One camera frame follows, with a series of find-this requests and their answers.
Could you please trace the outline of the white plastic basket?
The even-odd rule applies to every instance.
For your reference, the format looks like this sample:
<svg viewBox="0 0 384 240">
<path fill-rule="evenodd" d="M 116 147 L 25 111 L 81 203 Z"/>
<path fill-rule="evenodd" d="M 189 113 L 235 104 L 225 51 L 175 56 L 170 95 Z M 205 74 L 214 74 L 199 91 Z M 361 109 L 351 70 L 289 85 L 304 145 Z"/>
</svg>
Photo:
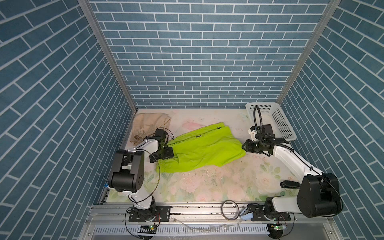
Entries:
<svg viewBox="0 0 384 240">
<path fill-rule="evenodd" d="M 288 121 L 281 106 L 273 102 L 247 103 L 246 110 L 252 126 L 255 125 L 253 118 L 254 107 L 260 109 L 264 125 L 271 125 L 273 133 L 277 138 L 284 138 L 287 141 L 294 141 L 297 135 Z"/>
</svg>

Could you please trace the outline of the beige shorts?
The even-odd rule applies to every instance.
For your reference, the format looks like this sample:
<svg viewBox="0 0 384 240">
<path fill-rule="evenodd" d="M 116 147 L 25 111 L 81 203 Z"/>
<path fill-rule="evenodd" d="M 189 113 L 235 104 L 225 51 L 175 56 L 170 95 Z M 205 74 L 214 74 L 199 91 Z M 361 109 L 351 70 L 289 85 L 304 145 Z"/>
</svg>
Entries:
<svg viewBox="0 0 384 240">
<path fill-rule="evenodd" d="M 171 119 L 164 113 L 137 114 L 133 121 L 130 142 L 138 145 L 146 136 L 152 136 L 157 128 L 169 128 Z"/>
</svg>

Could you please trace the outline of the lime green shorts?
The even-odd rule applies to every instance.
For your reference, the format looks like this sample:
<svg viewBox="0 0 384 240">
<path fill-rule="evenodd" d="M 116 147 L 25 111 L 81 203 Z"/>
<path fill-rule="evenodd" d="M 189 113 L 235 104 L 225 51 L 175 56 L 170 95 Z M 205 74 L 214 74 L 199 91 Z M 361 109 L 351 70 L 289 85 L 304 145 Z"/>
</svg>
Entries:
<svg viewBox="0 0 384 240">
<path fill-rule="evenodd" d="M 184 173 L 205 166 L 222 167 L 246 155 L 242 143 L 223 122 L 202 127 L 176 137 L 168 143 L 174 157 L 160 159 L 161 173 Z"/>
</svg>

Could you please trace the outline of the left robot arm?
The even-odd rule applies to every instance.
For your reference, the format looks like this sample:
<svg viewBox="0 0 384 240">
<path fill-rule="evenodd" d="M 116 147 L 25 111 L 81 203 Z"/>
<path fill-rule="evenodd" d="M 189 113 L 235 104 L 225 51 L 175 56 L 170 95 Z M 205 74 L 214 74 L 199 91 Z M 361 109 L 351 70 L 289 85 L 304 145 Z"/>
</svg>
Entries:
<svg viewBox="0 0 384 240">
<path fill-rule="evenodd" d="M 142 189 L 145 162 L 152 164 L 173 158 L 173 148 L 168 146 L 170 139 L 174 139 L 170 130 L 157 128 L 153 135 L 146 136 L 136 147 L 117 150 L 105 187 L 128 196 L 134 203 L 134 209 L 154 213 L 156 202 L 153 194 Z"/>
</svg>

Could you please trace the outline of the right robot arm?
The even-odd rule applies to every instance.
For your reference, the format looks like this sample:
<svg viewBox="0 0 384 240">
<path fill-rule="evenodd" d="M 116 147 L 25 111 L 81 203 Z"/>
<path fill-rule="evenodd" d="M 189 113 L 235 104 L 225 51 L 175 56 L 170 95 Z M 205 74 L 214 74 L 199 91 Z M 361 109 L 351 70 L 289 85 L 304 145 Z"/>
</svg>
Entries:
<svg viewBox="0 0 384 240">
<path fill-rule="evenodd" d="M 283 189 L 296 189 L 296 196 L 269 197 L 265 201 L 265 215 L 298 213 L 307 218 L 333 217 L 342 212 L 344 202 L 340 196 L 339 180 L 326 174 L 303 159 L 288 141 L 277 138 L 264 130 L 263 126 L 249 129 L 251 138 L 242 148 L 247 153 L 264 154 L 280 160 L 297 178 L 296 181 L 280 182 Z"/>
</svg>

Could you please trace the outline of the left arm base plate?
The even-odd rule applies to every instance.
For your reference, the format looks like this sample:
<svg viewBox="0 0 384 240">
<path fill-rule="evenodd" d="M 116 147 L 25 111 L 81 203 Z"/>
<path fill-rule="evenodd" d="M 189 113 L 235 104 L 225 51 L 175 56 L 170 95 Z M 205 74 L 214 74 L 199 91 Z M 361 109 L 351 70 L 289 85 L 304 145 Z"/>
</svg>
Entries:
<svg viewBox="0 0 384 240">
<path fill-rule="evenodd" d="M 144 223 L 144 222 L 169 222 L 171 214 L 170 206 L 156 206 L 150 207 L 146 210 L 132 208 L 129 210 L 130 223 Z"/>
</svg>

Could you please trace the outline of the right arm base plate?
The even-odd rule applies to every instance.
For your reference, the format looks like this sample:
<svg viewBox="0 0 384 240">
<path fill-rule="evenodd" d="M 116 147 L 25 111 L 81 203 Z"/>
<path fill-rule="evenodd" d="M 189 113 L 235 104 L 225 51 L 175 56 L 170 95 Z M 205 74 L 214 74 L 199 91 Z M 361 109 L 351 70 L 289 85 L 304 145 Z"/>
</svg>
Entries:
<svg viewBox="0 0 384 240">
<path fill-rule="evenodd" d="M 259 204 L 248 204 L 247 210 L 253 214 L 251 218 L 252 222 L 263 222 L 263 221 L 283 221 L 288 222 L 291 220 L 289 213 L 279 213 L 273 212 L 266 214 L 264 211 L 264 206 Z"/>
</svg>

